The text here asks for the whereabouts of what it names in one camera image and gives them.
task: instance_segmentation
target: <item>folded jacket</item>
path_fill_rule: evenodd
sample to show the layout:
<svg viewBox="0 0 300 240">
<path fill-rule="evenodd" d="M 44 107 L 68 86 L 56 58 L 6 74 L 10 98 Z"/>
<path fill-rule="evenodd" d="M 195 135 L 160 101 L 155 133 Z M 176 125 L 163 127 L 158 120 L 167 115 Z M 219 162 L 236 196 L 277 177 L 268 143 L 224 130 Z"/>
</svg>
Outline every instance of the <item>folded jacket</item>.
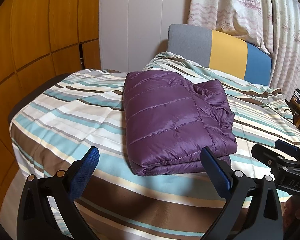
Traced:
<svg viewBox="0 0 300 240">
<path fill-rule="evenodd" d="M 192 84 L 170 71 L 131 72 L 124 84 L 123 107 L 134 174 L 201 172 L 203 147 L 229 164 L 229 154 L 237 151 L 234 113 L 217 79 Z"/>
</svg>

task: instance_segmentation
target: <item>cabinet door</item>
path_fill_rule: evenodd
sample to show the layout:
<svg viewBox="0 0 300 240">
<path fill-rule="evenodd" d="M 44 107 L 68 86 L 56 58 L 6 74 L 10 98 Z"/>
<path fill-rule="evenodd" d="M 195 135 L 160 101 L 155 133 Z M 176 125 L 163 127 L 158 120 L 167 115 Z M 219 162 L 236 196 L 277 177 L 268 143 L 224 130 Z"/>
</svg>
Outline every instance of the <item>cabinet door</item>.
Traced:
<svg viewBox="0 0 300 240">
<path fill-rule="evenodd" d="M 14 0 L 11 40 L 16 68 L 50 52 L 48 31 L 49 0 Z"/>
<path fill-rule="evenodd" d="M 0 82 L 14 72 L 10 39 L 12 2 L 4 0 L 0 6 Z"/>
<path fill-rule="evenodd" d="M 9 133 L 8 115 L 22 98 L 17 75 L 13 75 L 0 85 L 0 140 L 13 153 Z"/>
<path fill-rule="evenodd" d="M 101 69 L 99 40 L 82 44 L 85 68 Z"/>
<path fill-rule="evenodd" d="M 79 42 L 99 38 L 99 0 L 79 0 Z"/>
<path fill-rule="evenodd" d="M 51 51 L 78 43 L 78 0 L 50 0 Z"/>
<path fill-rule="evenodd" d="M 18 72 L 24 95 L 29 94 L 54 76 L 51 55 L 39 59 Z"/>
<path fill-rule="evenodd" d="M 78 45 L 53 53 L 52 59 L 57 75 L 73 73 L 82 69 Z"/>
</svg>

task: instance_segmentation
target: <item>striped duvet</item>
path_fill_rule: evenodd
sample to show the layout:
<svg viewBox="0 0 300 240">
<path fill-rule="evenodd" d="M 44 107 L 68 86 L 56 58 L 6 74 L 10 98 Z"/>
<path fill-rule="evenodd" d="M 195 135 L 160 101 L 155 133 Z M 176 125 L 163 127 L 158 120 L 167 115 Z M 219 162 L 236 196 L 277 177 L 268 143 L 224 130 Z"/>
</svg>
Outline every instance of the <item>striped duvet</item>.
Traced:
<svg viewBox="0 0 300 240">
<path fill-rule="evenodd" d="M 255 178 L 270 174 L 269 168 L 251 156 L 255 143 L 273 149 L 274 142 L 282 139 L 300 146 L 300 133 L 279 89 L 251 85 L 169 52 L 158 54 L 144 71 L 155 69 L 175 71 L 193 83 L 220 80 L 235 113 L 238 152 L 231 155 L 234 170 Z M 101 239 L 200 239 L 225 201 L 205 173 L 132 174 L 122 106 L 125 76 L 81 70 L 25 106 L 10 124 L 18 164 L 24 176 L 47 177 L 66 170 L 90 146 L 96 146 L 100 162 L 76 205 Z M 289 197 L 282 191 L 278 194 L 281 202 Z M 249 203 L 248 197 L 240 216 Z M 50 204 L 60 229 L 70 236 L 52 198 Z"/>
</svg>

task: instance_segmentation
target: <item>teal stripe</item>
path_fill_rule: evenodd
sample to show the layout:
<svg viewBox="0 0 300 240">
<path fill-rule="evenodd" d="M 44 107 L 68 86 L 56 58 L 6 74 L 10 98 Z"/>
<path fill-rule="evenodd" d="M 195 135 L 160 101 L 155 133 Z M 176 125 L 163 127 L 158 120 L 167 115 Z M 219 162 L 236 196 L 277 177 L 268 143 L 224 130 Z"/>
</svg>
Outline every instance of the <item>teal stripe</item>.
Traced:
<svg viewBox="0 0 300 240">
<path fill-rule="evenodd" d="M 18 147 L 19 151 L 27 158 L 30 160 L 30 162 L 34 165 L 34 166 L 37 166 L 39 167 L 40 169 L 43 170 L 43 174 L 48 176 L 48 177 L 51 177 L 51 175 L 49 173 L 47 173 L 45 170 L 44 170 L 44 167 L 40 164 L 40 163 L 37 163 L 28 153 L 26 153 L 21 147 L 20 145 L 14 140 L 14 138 L 11 139 L 13 141 L 13 143 Z"/>
<path fill-rule="evenodd" d="M 282 191 L 282 190 L 279 190 L 279 189 L 277 189 L 277 192 L 278 192 L 279 198 L 281 198 L 281 197 L 290 197 L 290 196 L 291 196 L 291 195 L 288 194 L 287 192 Z"/>
<path fill-rule="evenodd" d="M 264 144 L 264 145 L 267 145 L 267 146 L 270 146 L 270 147 L 273 147 L 274 143 L 275 143 L 275 141 L 269 140 L 269 139 L 264 138 L 264 137 L 253 136 L 250 133 L 243 132 L 242 130 L 239 130 L 237 128 L 232 128 L 232 133 L 236 137 L 246 138 L 247 140 L 257 142 L 257 143 L 261 143 L 261 144 Z"/>
<path fill-rule="evenodd" d="M 77 118 L 77 117 L 74 117 L 74 116 L 69 116 L 67 114 L 63 114 L 61 112 L 59 112 L 58 110 L 56 109 L 53 109 L 52 111 L 47 111 L 45 108 L 42 108 L 41 106 L 38 106 L 34 103 L 31 103 L 30 104 L 33 108 L 35 109 L 38 109 L 44 113 L 52 113 L 54 116 L 58 117 L 58 118 L 61 118 L 61 119 L 65 119 L 65 120 L 69 120 L 71 122 L 75 122 L 75 123 L 79 123 L 79 124 L 82 124 L 82 125 L 85 125 L 85 126 L 88 126 L 88 127 L 92 127 L 92 128 L 95 128 L 95 129 L 98 129 L 98 128 L 103 128 L 111 133 L 114 133 L 114 134 L 120 134 L 120 135 L 125 135 L 125 129 L 124 128 L 115 128 L 109 124 L 107 124 L 106 122 L 103 122 L 103 123 L 100 123 L 100 122 L 89 122 L 87 120 L 83 120 L 83 119 L 80 119 L 80 118 Z"/>
<path fill-rule="evenodd" d="M 53 130 L 45 130 L 22 115 L 19 115 L 16 118 L 16 121 L 33 135 L 44 141 L 48 141 L 49 144 L 53 145 L 64 154 L 72 156 L 75 160 L 82 159 L 84 154 L 89 150 L 89 147 L 83 144 L 78 145 L 55 133 Z M 100 152 L 100 162 L 97 168 L 107 174 L 123 178 L 158 192 L 188 196 L 197 199 L 223 200 L 218 196 L 210 181 L 174 175 L 158 175 L 153 177 L 137 176 L 131 172 L 125 159 L 107 155 L 102 152 Z"/>
<path fill-rule="evenodd" d="M 264 165 L 263 163 L 259 162 L 258 160 L 254 160 L 252 158 L 246 159 L 246 158 L 243 158 L 243 157 L 239 157 L 239 156 L 235 156 L 235 155 L 230 155 L 230 159 L 231 159 L 231 161 L 234 161 L 234 162 L 246 163 L 246 164 L 251 164 L 251 165 L 254 165 L 254 166 L 258 166 L 258 167 L 268 168 L 269 169 L 268 166 Z"/>
<path fill-rule="evenodd" d="M 102 97 L 101 95 L 82 97 L 82 96 L 68 95 L 66 93 L 62 93 L 62 92 L 59 92 L 59 91 L 53 91 L 53 90 L 47 90 L 47 91 L 44 92 L 44 94 L 54 96 L 57 99 L 67 101 L 67 102 L 71 102 L 71 101 L 80 99 L 82 101 L 85 101 L 87 103 L 94 104 L 94 105 L 109 106 L 109 107 L 113 107 L 113 108 L 122 109 L 122 102 L 121 101 L 119 101 L 119 100 L 110 100 L 108 98 L 104 98 L 104 100 L 100 100 L 98 98 Z"/>
<path fill-rule="evenodd" d="M 111 215 L 115 218 L 118 218 L 124 222 L 127 222 L 127 223 L 130 223 L 130 224 L 133 224 L 133 225 L 136 225 L 136 226 L 139 226 L 139 227 L 143 227 L 143 228 L 148 228 L 148 229 L 151 229 L 151 230 L 154 230 L 154 231 L 157 231 L 157 232 L 161 232 L 161 233 L 166 233 L 166 234 L 171 234 L 171 235 L 179 235 L 179 236 L 203 236 L 203 232 L 186 232 L 186 231 L 176 231 L 176 230 L 171 230 L 171 229 L 165 229 L 165 228 L 159 228 L 159 227 L 156 227 L 156 226 L 153 226 L 153 225 L 149 225 L 149 224 L 146 224 L 146 223 L 142 223 L 142 222 L 139 222 L 139 221 L 136 221 L 136 220 L 132 220 L 132 219 L 129 219 L 129 218 L 126 218 L 126 217 L 123 217 L 121 215 L 118 215 L 117 213 L 114 213 L 112 211 L 109 211 L 103 207 L 100 207 L 98 205 L 96 205 L 95 203 L 83 198 L 83 197 L 80 197 L 80 199 L 82 201 L 84 201 L 85 203 L 87 203 L 88 205 L 94 207 L 95 209 L 98 209 L 100 210 L 101 212 L 103 213 L 106 213 L 108 215 Z"/>
<path fill-rule="evenodd" d="M 64 235 L 66 235 L 66 236 L 69 236 L 69 237 L 73 238 L 72 235 L 70 234 L 70 231 L 69 231 L 69 230 L 63 231 L 62 233 L 63 233 Z"/>
<path fill-rule="evenodd" d="M 39 111 L 41 111 L 41 112 L 43 112 L 43 113 L 45 113 L 45 114 L 47 114 L 47 113 L 50 112 L 49 109 L 47 109 L 47 108 L 45 108 L 45 107 L 43 107 L 43 106 L 39 106 L 39 105 L 36 104 L 35 102 L 31 102 L 31 103 L 30 103 L 30 106 L 33 107 L 33 108 L 35 108 L 35 109 L 37 109 L 37 110 L 39 110 Z"/>
<path fill-rule="evenodd" d="M 122 87 L 122 85 L 112 85 L 112 84 L 107 84 L 107 85 L 104 85 L 104 84 L 89 84 L 85 81 L 79 81 L 79 82 L 71 82 L 69 80 L 63 80 L 63 83 L 66 83 L 66 84 L 69 84 L 69 85 L 73 85 L 73 84 L 81 84 L 81 85 L 84 85 L 86 87 L 109 87 L 109 88 L 120 88 Z"/>
<path fill-rule="evenodd" d="M 66 223 L 57 223 L 60 229 L 68 229 Z"/>
<path fill-rule="evenodd" d="M 245 119 L 248 119 L 248 120 L 250 120 L 250 121 L 253 121 L 253 122 L 262 124 L 262 125 L 264 125 L 264 126 L 266 126 L 266 127 L 271 127 L 271 128 L 273 128 L 273 129 L 275 129 L 275 130 L 277 130 L 277 131 L 282 132 L 282 133 L 285 134 L 285 135 L 288 135 L 288 136 L 295 136 L 295 133 L 293 133 L 293 132 L 286 132 L 286 131 L 284 131 L 284 130 L 281 130 L 279 127 L 275 127 L 275 126 L 273 126 L 273 125 L 271 125 L 271 124 L 269 124 L 269 123 L 263 122 L 263 121 L 260 120 L 260 119 L 257 120 L 257 119 L 254 119 L 254 118 L 252 118 L 252 117 L 246 116 L 245 114 L 241 114 L 241 113 L 238 113 L 238 112 L 234 112 L 234 114 L 237 115 L 237 116 L 243 117 L 243 118 L 245 118 Z"/>
</svg>

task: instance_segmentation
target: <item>bed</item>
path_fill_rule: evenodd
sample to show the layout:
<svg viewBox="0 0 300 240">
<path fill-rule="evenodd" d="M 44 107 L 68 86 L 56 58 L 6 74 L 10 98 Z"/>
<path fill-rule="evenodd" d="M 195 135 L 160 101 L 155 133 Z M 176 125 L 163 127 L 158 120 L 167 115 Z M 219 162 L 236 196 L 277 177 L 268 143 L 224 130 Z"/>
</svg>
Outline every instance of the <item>bed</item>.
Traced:
<svg viewBox="0 0 300 240">
<path fill-rule="evenodd" d="M 243 63 L 239 70 L 237 66 L 229 68 L 241 73 L 236 74 L 241 75 L 238 78 L 231 71 L 213 69 L 211 57 L 207 61 L 215 49 L 212 38 L 211 42 L 207 37 L 201 39 L 205 45 L 194 44 L 191 34 L 185 34 L 189 29 L 176 28 L 170 27 L 169 51 L 158 54 L 143 70 L 174 71 L 193 83 L 218 78 L 235 113 L 233 133 L 238 152 L 230 156 L 232 168 L 255 178 L 270 175 L 269 168 L 251 156 L 255 143 L 273 150 L 277 139 L 300 146 L 300 132 L 293 125 L 280 90 L 252 84 L 251 78 L 256 78 L 253 71 L 260 69 L 248 63 L 252 57 L 248 45 L 244 69 Z M 200 35 L 209 35 L 207 30 L 200 31 Z M 192 45 L 201 50 L 193 53 Z M 262 58 L 262 67 L 268 71 L 268 59 L 263 55 L 257 58 Z M 75 203 L 101 239 L 200 239 L 225 200 L 218 196 L 205 173 L 151 177 L 132 174 L 124 139 L 125 76 L 108 70 L 81 70 L 59 77 L 54 85 L 44 84 L 20 103 L 10 116 L 10 135 L 20 169 L 24 176 L 51 176 L 66 170 L 90 146 L 96 146 L 100 162 Z M 278 194 L 282 203 L 289 198 L 280 190 Z M 49 200 L 61 231 L 70 236 L 53 198 Z M 248 197 L 234 230 L 239 228 L 249 204 Z"/>
</svg>

